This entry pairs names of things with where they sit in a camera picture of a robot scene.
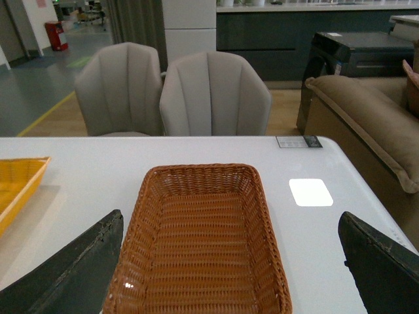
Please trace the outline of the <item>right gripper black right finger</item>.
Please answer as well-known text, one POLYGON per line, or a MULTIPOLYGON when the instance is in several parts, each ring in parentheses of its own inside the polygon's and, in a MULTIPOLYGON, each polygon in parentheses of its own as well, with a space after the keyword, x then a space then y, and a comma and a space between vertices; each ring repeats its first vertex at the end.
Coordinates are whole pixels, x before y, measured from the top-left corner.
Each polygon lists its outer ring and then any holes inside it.
POLYGON ((345 211, 338 236, 368 313, 418 313, 418 255, 345 211))

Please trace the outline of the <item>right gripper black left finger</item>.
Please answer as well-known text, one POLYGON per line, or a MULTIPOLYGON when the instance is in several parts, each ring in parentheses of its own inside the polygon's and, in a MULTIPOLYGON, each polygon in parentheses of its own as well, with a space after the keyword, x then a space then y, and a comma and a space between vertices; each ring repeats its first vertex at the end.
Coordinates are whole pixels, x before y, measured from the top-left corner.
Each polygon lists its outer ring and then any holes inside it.
POLYGON ((124 218, 115 209, 1 291, 2 313, 99 313, 118 262, 124 218))

